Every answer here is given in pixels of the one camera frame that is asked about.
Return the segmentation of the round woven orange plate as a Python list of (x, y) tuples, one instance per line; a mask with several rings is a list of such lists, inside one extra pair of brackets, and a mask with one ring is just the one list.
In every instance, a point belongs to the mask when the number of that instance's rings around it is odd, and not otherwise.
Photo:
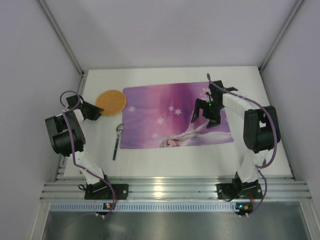
[(127, 104), (126, 96), (118, 90), (108, 90), (98, 96), (95, 106), (103, 116), (115, 116), (123, 111)]

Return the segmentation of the green-handled metal spoon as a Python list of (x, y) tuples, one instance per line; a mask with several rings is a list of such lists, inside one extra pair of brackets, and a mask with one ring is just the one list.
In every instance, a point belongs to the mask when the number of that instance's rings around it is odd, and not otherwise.
[(116, 141), (115, 141), (115, 146), (114, 146), (114, 151), (113, 151), (113, 156), (112, 156), (112, 160), (115, 161), (116, 157), (117, 157), (117, 151), (118, 151), (118, 146), (119, 146), (119, 142), (120, 142), (120, 137), (121, 137), (121, 133), (124, 130), (125, 126), (123, 123), (119, 124), (116, 127)]

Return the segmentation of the purple printed cloth placemat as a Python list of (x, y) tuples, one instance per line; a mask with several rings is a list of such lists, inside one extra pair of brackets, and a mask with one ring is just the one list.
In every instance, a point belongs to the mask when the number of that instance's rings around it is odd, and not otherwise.
[(191, 122), (196, 99), (208, 100), (207, 82), (127, 87), (122, 112), (122, 149), (152, 149), (217, 145), (233, 142), (227, 115), (207, 128), (203, 116)]

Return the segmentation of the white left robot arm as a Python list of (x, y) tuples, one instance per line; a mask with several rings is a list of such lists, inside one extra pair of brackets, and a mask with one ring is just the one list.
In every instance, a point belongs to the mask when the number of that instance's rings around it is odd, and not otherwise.
[(60, 115), (45, 119), (50, 145), (55, 153), (72, 160), (86, 180), (89, 193), (111, 188), (104, 171), (98, 167), (85, 151), (86, 137), (81, 123), (85, 120), (96, 121), (101, 117), (102, 109), (86, 102), (74, 91), (66, 98), (65, 110)]

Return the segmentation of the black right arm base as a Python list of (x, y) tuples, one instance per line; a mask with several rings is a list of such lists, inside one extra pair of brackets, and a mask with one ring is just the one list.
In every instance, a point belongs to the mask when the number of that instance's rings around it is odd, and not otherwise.
[(232, 179), (231, 183), (219, 183), (216, 185), (219, 200), (231, 202), (232, 200), (261, 199), (263, 197), (259, 181), (241, 182)]

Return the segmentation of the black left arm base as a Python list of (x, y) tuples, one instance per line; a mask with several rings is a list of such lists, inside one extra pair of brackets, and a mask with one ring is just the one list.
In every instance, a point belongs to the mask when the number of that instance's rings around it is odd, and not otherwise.
[[(126, 200), (129, 194), (128, 184), (112, 184), (116, 200)], [(96, 184), (87, 184), (86, 186), (79, 184), (78, 188), (84, 191), (85, 200), (112, 200), (113, 194), (109, 186), (104, 182)]]

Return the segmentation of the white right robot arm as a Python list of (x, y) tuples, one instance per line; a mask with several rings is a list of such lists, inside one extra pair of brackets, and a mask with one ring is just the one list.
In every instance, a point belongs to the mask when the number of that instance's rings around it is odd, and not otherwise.
[(240, 199), (256, 194), (261, 189), (260, 170), (273, 163), (281, 140), (276, 109), (238, 94), (234, 87), (224, 87), (220, 80), (209, 82), (206, 95), (206, 100), (195, 100), (191, 122), (203, 116), (207, 129), (217, 127), (222, 121), (222, 110), (228, 108), (243, 119), (243, 141), (248, 149), (231, 183), (218, 187), (220, 196)]

